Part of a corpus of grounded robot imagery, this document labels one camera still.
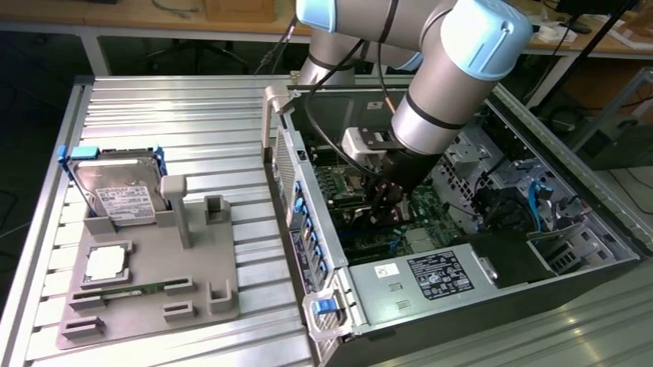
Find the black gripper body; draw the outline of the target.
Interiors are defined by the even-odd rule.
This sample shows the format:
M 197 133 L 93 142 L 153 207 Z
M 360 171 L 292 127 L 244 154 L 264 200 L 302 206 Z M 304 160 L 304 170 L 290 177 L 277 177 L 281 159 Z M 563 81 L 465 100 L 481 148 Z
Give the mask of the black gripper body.
M 384 200 L 400 200 L 412 196 L 439 163 L 441 154 L 421 155 L 411 151 L 392 150 L 382 159 L 382 180 L 378 195 Z

